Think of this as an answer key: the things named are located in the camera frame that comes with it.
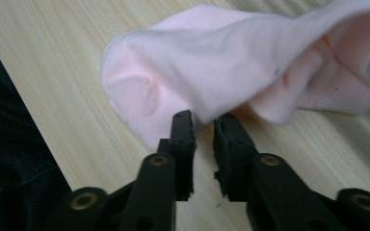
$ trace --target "black fabric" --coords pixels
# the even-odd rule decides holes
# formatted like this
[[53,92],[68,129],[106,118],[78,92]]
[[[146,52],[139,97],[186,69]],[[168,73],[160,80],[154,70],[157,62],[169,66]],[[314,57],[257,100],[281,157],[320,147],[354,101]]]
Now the black fabric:
[[0,230],[41,230],[69,192],[0,62]]

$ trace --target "wooden table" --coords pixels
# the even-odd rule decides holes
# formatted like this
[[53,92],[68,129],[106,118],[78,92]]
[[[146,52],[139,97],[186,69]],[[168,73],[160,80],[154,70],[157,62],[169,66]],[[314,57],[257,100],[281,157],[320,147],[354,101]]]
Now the wooden table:
[[[197,3],[299,14],[323,0],[0,0],[0,58],[73,189],[112,192],[135,179],[145,148],[119,120],[100,85],[101,54],[118,34]],[[243,106],[234,112],[261,152],[285,158],[311,189],[370,191],[370,111],[298,111],[276,126]],[[198,135],[196,193],[178,203],[177,230],[250,230],[244,203],[222,198],[213,179],[212,127]]]

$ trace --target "fabric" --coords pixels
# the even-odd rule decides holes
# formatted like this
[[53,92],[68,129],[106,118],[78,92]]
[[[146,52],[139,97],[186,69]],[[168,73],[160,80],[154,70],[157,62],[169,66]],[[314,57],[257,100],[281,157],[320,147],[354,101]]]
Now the fabric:
[[359,115],[370,107],[370,1],[295,17],[199,5],[116,37],[101,75],[113,109],[152,148],[188,109],[196,130],[244,103],[274,123],[297,108]]
[[0,231],[42,230],[70,192],[0,62]]

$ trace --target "wood grain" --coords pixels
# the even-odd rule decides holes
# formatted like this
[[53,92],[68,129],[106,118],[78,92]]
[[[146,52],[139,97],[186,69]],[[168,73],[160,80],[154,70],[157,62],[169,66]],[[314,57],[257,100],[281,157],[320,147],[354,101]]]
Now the wood grain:
[[[112,192],[132,181],[146,149],[119,120],[100,85],[101,54],[117,35],[198,3],[300,14],[328,1],[0,0],[0,58],[73,189]],[[261,152],[285,158],[311,189],[370,191],[370,111],[296,112],[285,126],[246,106],[234,112]],[[244,203],[222,198],[213,179],[212,127],[198,134],[196,193],[178,203],[177,230],[250,230]]]

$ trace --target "sock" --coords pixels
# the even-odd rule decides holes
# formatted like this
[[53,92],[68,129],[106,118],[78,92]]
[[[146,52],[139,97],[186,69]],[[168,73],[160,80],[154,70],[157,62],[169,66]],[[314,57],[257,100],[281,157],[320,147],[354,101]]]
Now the sock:
[[151,148],[172,116],[196,130],[248,103],[286,123],[297,108],[361,114],[370,106],[370,1],[330,2],[300,16],[198,5],[105,49],[110,104]]

